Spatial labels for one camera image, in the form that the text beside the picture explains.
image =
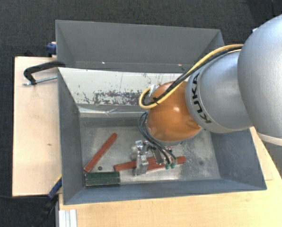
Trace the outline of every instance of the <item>black clamp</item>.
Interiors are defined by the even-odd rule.
[[[23,75],[26,77],[26,79],[30,81],[32,85],[36,85],[37,81],[32,76],[32,73],[40,72],[43,70],[48,70],[48,69],[55,68],[55,67],[66,67],[66,66],[61,61],[51,61],[51,62],[40,64],[37,66],[26,68],[25,71],[23,72]]]

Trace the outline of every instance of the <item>dark carpet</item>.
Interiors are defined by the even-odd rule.
[[[281,13],[282,0],[0,0],[0,227],[31,226],[45,204],[43,197],[11,198],[12,58],[27,50],[47,56],[56,19],[217,28],[231,44]]]

